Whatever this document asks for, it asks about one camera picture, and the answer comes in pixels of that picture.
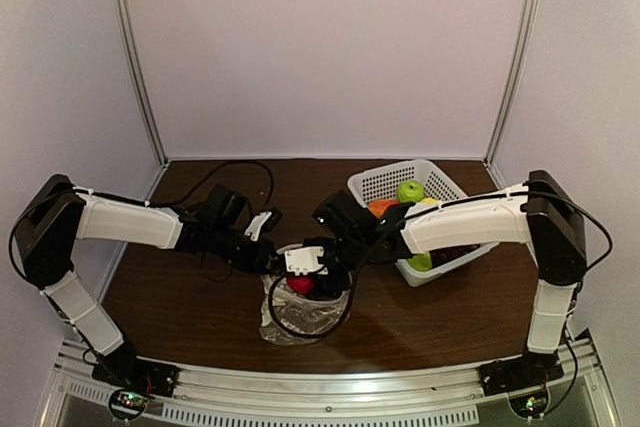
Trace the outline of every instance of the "white plastic basket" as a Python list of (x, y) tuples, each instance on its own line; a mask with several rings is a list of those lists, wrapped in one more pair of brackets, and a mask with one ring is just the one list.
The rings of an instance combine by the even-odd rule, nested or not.
[[(467, 197), (467, 194), (433, 162), (424, 159), (407, 160), (366, 170), (351, 176), (347, 185), (356, 200), (366, 207), (374, 200), (395, 199), (398, 186), (406, 180), (415, 180), (424, 185), (425, 195), (436, 200), (446, 202)], [(406, 260), (399, 260), (396, 266), (410, 286), (418, 287), (477, 259), (496, 245), (498, 244), (495, 242), (483, 244), (473, 252), (427, 272), (413, 269)]]

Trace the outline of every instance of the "green fruit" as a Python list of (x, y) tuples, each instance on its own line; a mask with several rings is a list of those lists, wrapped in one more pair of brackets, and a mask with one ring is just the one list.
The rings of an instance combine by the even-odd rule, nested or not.
[(402, 203), (420, 202), (424, 197), (424, 187), (415, 180), (407, 180), (398, 186), (398, 200)]
[(418, 272), (427, 272), (433, 268), (433, 264), (431, 263), (431, 254), (427, 252), (426, 254), (418, 254), (411, 257), (407, 262), (413, 270), (417, 270)]

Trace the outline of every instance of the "white backdrop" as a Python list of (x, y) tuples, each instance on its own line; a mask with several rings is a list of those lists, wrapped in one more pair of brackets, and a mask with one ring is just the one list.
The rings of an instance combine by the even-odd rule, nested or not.
[[(0, 426), (31, 427), (64, 329), (9, 267), (9, 230), (53, 173), (141, 197), (158, 168), (113, 0), (0, 0), (0, 12)], [(95, 293), (114, 247), (84, 241), (74, 252)]]
[(129, 0), (170, 158), (482, 158), (522, 0)]
[[(586, 278), (589, 327), (623, 425), (640, 407), (640, 0), (540, 0), (497, 167), (507, 183), (545, 168), (609, 227), (613, 255)], [(605, 247), (589, 231), (589, 254)]]

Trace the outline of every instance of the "vertical metal post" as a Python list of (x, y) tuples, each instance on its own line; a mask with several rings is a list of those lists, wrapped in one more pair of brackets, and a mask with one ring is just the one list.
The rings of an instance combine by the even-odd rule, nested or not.
[(127, 57), (127, 64), (129, 66), (129, 73), (131, 74), (133, 90), (136, 94), (138, 107), (140, 108), (140, 114), (142, 115), (142, 121), (147, 131), (156, 162), (159, 166), (163, 167), (167, 164), (167, 155), (165, 154), (162, 141), (160, 140), (158, 126), (153, 116), (153, 110), (151, 109), (151, 103), (149, 101), (149, 93), (147, 92), (144, 76), (142, 75), (142, 66), (140, 64), (135, 36), (133, 34), (129, 6), (127, 4), (127, 0), (115, 0), (115, 3), (116, 14), (118, 16), (120, 32), (122, 33), (122, 41)]
[(538, 0), (523, 0), (518, 36), (513, 50), (513, 57), (511, 58), (509, 75), (502, 94), (500, 111), (498, 113), (498, 118), (496, 119), (496, 125), (493, 129), (491, 142), (489, 143), (489, 149), (487, 150), (487, 156), (485, 157), (485, 164), (489, 168), (492, 167), (496, 159), (498, 147), (500, 146), (500, 141), (502, 140), (504, 130), (507, 125), (511, 107), (513, 106), (513, 101), (518, 89), (518, 83), (520, 82), (522, 69), (524, 67), (524, 59), (529, 45), (529, 39), (533, 32), (533, 24), (537, 10)]

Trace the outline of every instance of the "table top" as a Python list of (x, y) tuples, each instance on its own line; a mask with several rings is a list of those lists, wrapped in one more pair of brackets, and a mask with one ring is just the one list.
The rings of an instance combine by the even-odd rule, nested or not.
[[(311, 218), (329, 194), (347, 189), (358, 172), (379, 160), (270, 160), (276, 178), (271, 205), (284, 219), (268, 234), (277, 246), (326, 235)], [(481, 162), (436, 162), (468, 194), (495, 190)], [(173, 162), (153, 199), (181, 197), (214, 161)], [(231, 166), (215, 182), (260, 205), (266, 175), (252, 165)], [(208, 258), (212, 277), (226, 264)], [(234, 272), (224, 283), (206, 280), (200, 258), (129, 245), (104, 301), (142, 356), (229, 369), (294, 373), (410, 370), (516, 355), (526, 341), (537, 271), (523, 245), (502, 244), (432, 283), (412, 288), (395, 266), (361, 275), (349, 320), (316, 344), (282, 347), (260, 338), (262, 282)]]

